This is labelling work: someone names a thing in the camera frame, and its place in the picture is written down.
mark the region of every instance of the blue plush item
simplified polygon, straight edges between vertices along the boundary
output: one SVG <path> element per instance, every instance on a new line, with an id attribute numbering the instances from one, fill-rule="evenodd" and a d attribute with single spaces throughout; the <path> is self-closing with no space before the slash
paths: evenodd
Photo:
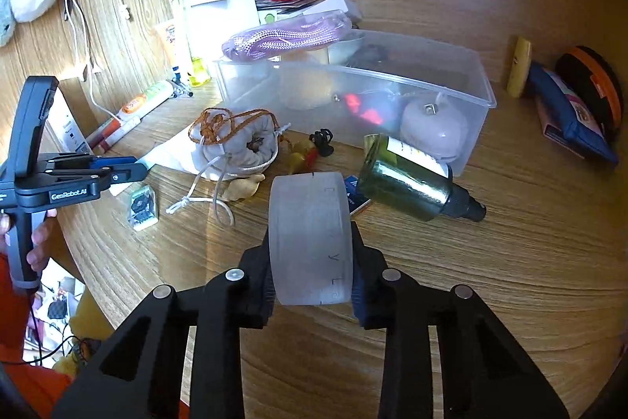
<path id="1" fill-rule="evenodd" d="M 4 47 L 15 30 L 15 19 L 9 0 L 0 0 L 0 47 Z"/>
<path id="2" fill-rule="evenodd" d="M 619 162 L 585 103 L 567 87 L 558 75 L 533 61 L 530 65 L 528 82 L 533 85 L 536 93 L 551 112 L 552 118 L 558 123 L 566 141 L 577 144 L 613 164 Z"/>

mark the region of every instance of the finger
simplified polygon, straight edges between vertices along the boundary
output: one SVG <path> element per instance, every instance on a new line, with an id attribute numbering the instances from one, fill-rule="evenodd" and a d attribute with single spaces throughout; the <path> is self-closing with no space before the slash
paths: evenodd
<path id="1" fill-rule="evenodd" d="M 0 216 L 0 236 L 8 233 L 9 229 L 11 229 L 11 218 L 6 213 L 3 213 Z"/>
<path id="2" fill-rule="evenodd" d="M 40 245 L 48 239 L 50 234 L 52 233 L 53 223 L 50 220 L 45 220 L 42 222 L 39 227 L 33 231 L 31 235 L 31 240 L 33 241 L 33 245 Z"/>
<path id="3" fill-rule="evenodd" d="M 31 265 L 31 268 L 33 269 L 34 272 L 43 272 L 44 268 L 46 268 L 48 266 L 48 263 L 50 262 L 50 258 L 44 258 L 41 261 L 35 263 L 34 265 Z"/>
<path id="4" fill-rule="evenodd" d="M 34 266 L 46 259 L 46 252 L 43 246 L 38 245 L 26 255 L 26 261 L 29 265 Z"/>

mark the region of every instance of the plastic storage box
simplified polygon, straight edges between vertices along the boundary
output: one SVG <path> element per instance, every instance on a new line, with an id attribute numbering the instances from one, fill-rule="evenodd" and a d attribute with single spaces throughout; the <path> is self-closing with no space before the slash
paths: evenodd
<path id="1" fill-rule="evenodd" d="M 418 36 L 355 31 L 328 52 L 331 64 L 221 60 L 224 104 L 239 112 L 266 108 L 279 124 L 306 134 L 329 128 L 334 141 L 357 147 L 365 135 L 386 133 L 430 152 L 407 137 L 408 130 L 430 144 L 453 141 L 453 154 L 435 157 L 460 175 L 489 108 L 497 105 L 475 51 Z"/>

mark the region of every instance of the beige shell-shaped object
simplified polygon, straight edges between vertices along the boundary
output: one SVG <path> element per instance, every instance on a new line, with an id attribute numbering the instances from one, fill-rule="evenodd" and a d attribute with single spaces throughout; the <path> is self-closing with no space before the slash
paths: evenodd
<path id="1" fill-rule="evenodd" d="M 227 190 L 219 197 L 222 201 L 237 201 L 248 199 L 255 195 L 260 182 L 266 177 L 263 174 L 253 174 L 248 178 L 237 178 L 229 182 Z"/>

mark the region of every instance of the blue pouch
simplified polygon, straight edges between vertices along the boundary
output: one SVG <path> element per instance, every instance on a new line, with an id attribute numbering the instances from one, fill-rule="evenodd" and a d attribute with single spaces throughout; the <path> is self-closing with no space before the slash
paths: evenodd
<path id="1" fill-rule="evenodd" d="M 615 165 L 619 162 L 585 103 L 558 75 L 533 61 L 528 82 L 533 85 L 536 93 L 552 113 L 566 141 L 577 144 Z"/>

